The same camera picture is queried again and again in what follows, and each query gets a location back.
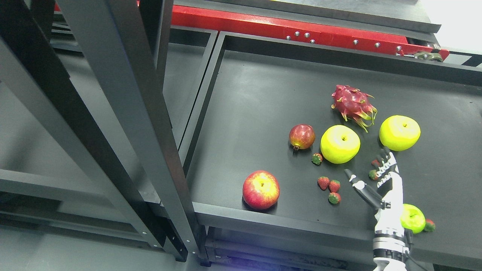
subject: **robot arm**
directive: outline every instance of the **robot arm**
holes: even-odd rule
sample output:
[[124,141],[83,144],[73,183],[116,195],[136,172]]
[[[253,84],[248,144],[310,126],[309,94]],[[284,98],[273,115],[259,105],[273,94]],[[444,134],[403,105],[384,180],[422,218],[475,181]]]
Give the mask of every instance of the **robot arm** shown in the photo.
[[352,187],[371,207],[378,210],[375,214],[375,238],[373,244],[375,271],[406,270],[404,228],[400,222],[403,211],[403,187],[397,161],[386,147],[372,163],[378,177],[377,190],[357,178],[350,170],[345,173]]

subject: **pomegranate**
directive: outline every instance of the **pomegranate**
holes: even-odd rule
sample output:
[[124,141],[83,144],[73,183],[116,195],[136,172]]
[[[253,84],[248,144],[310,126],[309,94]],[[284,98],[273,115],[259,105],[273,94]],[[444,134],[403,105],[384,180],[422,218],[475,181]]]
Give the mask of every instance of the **pomegranate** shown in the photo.
[[[376,108],[370,104],[368,97],[374,97],[358,88],[343,85],[336,85],[332,97],[335,100],[332,108],[337,108],[346,122],[348,121],[347,118],[353,119],[368,133],[366,127],[374,124],[376,116]],[[371,120],[372,123],[367,125],[363,120]]]
[[315,142],[315,131],[308,124],[298,124],[290,131],[290,142],[294,150],[308,149]]

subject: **strawberry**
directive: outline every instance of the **strawberry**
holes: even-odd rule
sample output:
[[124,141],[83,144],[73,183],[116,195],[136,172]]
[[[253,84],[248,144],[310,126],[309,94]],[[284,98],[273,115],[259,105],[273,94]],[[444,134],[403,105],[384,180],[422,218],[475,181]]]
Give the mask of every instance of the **strawberry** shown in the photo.
[[376,175],[376,169],[372,169],[368,172],[368,176],[370,177],[370,179],[376,181],[378,180],[378,176]]
[[321,190],[326,190],[329,184],[330,179],[328,179],[328,177],[321,176],[320,178],[318,178],[318,186],[321,188]]
[[425,228],[424,231],[435,231],[435,223],[431,219],[425,219]]
[[315,165],[320,165],[322,161],[323,161],[323,157],[319,153],[314,153],[311,156],[311,162]]
[[330,189],[330,192],[338,192],[338,190],[340,190],[340,182],[337,180],[332,180],[328,185],[328,188]]
[[379,166],[380,166],[380,162],[379,162],[377,159],[375,159],[375,160],[372,161],[372,165],[379,167]]
[[328,195],[328,201],[333,205],[340,203],[340,201],[341,201],[340,194],[335,193],[335,192],[331,192]]

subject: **fake fruit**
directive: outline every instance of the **fake fruit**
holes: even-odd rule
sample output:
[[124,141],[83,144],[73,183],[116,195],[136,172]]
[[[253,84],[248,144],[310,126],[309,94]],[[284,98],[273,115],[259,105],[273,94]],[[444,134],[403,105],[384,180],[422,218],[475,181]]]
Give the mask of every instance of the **fake fruit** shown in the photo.
[[330,180],[328,179],[328,177],[321,176],[320,178],[318,178],[318,186],[321,188],[321,190],[326,190],[329,184]]
[[328,195],[328,201],[333,205],[340,203],[340,201],[341,201],[340,194],[335,193],[335,192],[330,193]]
[[435,223],[433,223],[432,219],[425,219],[425,228],[424,231],[435,231]]
[[321,153],[323,157],[334,163],[341,164],[350,161],[360,149],[360,138],[350,128],[335,125],[321,137]]
[[270,208],[279,197],[278,180],[268,171],[258,170],[251,173],[242,186],[242,198],[255,210]]
[[415,145],[420,138],[420,126],[412,118],[394,115],[383,121],[379,135],[384,146],[402,151]]
[[290,131],[290,142],[294,150],[308,149],[315,142],[315,131],[308,124],[298,124]]
[[323,161],[323,157],[319,153],[315,153],[311,156],[311,162],[315,165],[320,165]]
[[340,190],[340,182],[337,180],[332,180],[328,185],[330,192],[338,192]]
[[370,177],[370,179],[376,181],[378,180],[378,176],[376,175],[376,169],[372,169],[368,172],[368,176]]
[[[374,124],[377,112],[376,108],[368,101],[368,97],[373,98],[373,96],[360,91],[358,88],[336,85],[332,97],[335,100],[332,108],[337,108],[346,122],[348,121],[347,118],[353,119],[368,133],[366,127]],[[372,123],[367,125],[363,120],[371,120]]]
[[425,228],[425,216],[420,209],[411,204],[403,204],[400,222],[404,228],[412,230],[414,234],[423,231]]

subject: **black tray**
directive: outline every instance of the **black tray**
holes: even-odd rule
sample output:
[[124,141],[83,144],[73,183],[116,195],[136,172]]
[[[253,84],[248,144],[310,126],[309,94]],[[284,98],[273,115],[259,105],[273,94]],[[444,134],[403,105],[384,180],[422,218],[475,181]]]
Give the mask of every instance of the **black tray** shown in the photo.
[[[378,115],[369,133],[331,109],[337,84],[375,97]],[[189,148],[185,170],[200,221],[369,255],[374,212],[343,169],[375,187],[367,174],[381,147],[380,124],[405,115],[419,123],[422,135],[414,147],[395,153],[404,202],[437,224],[436,232],[416,235],[413,256],[480,269],[481,86],[476,68],[221,32],[193,108],[199,117],[187,126],[191,144],[180,148]],[[310,149],[293,154],[288,133],[299,123],[312,125],[317,136]],[[313,165],[321,135],[336,124],[360,136],[358,155],[341,165]],[[242,201],[243,181],[259,169],[270,171],[281,187],[278,203],[265,212]],[[328,192],[317,187],[322,175],[342,183],[340,205],[331,206]]]

